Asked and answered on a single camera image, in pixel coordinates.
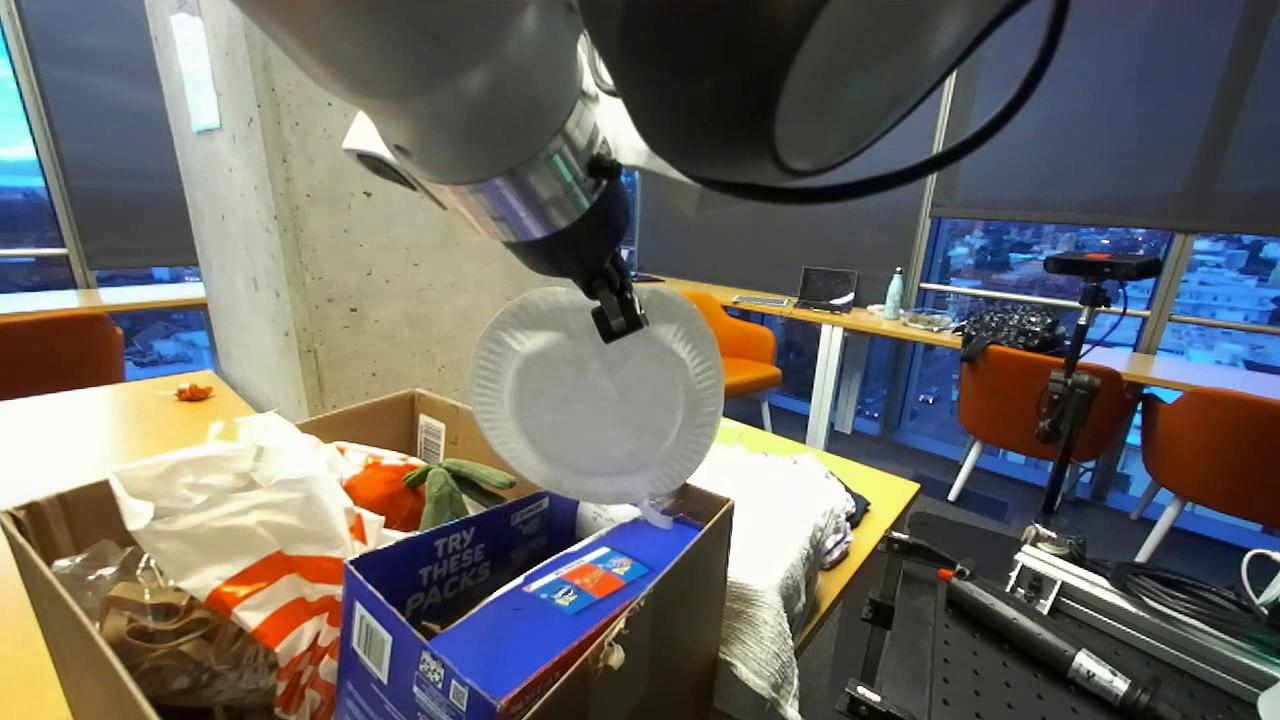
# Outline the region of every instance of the white plate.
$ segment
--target white plate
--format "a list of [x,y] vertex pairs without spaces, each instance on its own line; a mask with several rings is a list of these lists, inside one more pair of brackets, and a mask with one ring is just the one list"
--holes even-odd
[[722,412],[706,322],[670,291],[641,286],[646,328],[602,344],[591,303],[548,283],[479,336],[475,418],[530,482],[660,508],[703,460]]

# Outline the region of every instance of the cardboard box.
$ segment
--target cardboard box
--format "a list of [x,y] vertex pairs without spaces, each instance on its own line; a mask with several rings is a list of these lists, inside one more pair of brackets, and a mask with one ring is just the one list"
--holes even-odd
[[[326,412],[308,418],[302,430],[415,453],[418,412],[449,425],[444,457],[498,464],[475,418],[458,402],[427,392]],[[538,688],[538,695],[521,695],[528,700],[528,715],[712,715],[730,505],[685,488],[677,510],[698,525],[694,538],[668,568],[656,568],[641,597],[619,597],[625,609],[607,614],[607,622],[561,652],[561,666],[536,675],[538,685],[530,688]],[[10,544],[72,715],[159,715],[47,571],[56,557],[77,557],[96,538],[126,538],[113,488],[87,482],[34,501],[0,516],[0,530]]]
[[[418,412],[449,425],[449,457],[498,464],[475,418],[427,392],[344,408],[302,426],[413,453]],[[574,505],[522,492],[352,560],[340,715],[712,715],[730,505],[681,488],[670,530],[637,520],[556,550],[574,535],[570,516]],[[488,597],[522,571],[530,547],[552,550],[552,564]],[[578,560],[599,547],[641,560],[643,576],[574,614],[538,597],[563,586],[563,568],[585,568]],[[408,614],[458,621],[424,641]]]
[[72,715],[27,582],[0,530],[0,715]]
[[154,706],[130,685],[126,666],[102,645],[96,622],[47,571],[47,560],[82,550],[93,538],[124,538],[121,508],[106,482],[87,482],[0,516],[15,571],[30,597],[53,666],[72,715],[154,720]]

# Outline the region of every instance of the monitor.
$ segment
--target monitor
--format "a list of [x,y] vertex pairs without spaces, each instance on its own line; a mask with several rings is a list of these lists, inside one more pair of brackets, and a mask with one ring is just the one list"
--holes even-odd
[[802,269],[796,307],[849,310],[856,303],[856,275],[844,269]]

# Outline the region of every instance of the window blind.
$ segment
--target window blind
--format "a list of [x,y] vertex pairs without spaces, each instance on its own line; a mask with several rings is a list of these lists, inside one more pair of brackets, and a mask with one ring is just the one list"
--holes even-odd
[[[869,157],[833,173],[856,178],[926,157],[936,98],[920,102]],[[753,203],[715,190],[664,187],[643,178],[641,190],[641,269],[694,275],[791,297],[801,269],[849,269],[865,301],[878,301],[891,269],[907,269],[920,187],[849,203]]]
[[[954,83],[976,129],[1043,30],[1022,13]],[[1280,234],[1276,0],[1076,0],[1032,102],[940,175],[936,215]]]
[[190,223],[136,0],[24,0],[87,269],[190,269]]

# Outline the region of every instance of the orange chair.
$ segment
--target orange chair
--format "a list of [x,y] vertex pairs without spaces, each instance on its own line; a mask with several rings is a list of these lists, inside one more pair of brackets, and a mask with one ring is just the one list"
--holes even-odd
[[1280,525],[1280,401],[1188,386],[1179,401],[1143,401],[1143,464],[1173,492],[1136,560],[1150,560],[1188,505],[1264,528]]
[[735,319],[712,291],[681,291],[719,344],[722,396],[761,396],[761,425],[770,430],[767,392],[782,385],[776,336],[765,322]]
[[0,401],[124,378],[113,314],[34,314],[0,322]]
[[[949,501],[961,501],[972,464],[987,444],[1034,460],[1054,460],[1054,444],[1038,444],[1034,425],[1043,414],[1049,372],[1061,364],[1061,354],[1018,350],[1002,344],[993,344],[961,364],[961,426],[972,434],[972,447],[950,481]],[[1136,408],[1136,386],[1129,386],[1114,367],[1081,364],[1081,372],[1094,374],[1100,392],[1093,401],[1085,430],[1076,434],[1073,470],[1087,460],[1106,457]]]

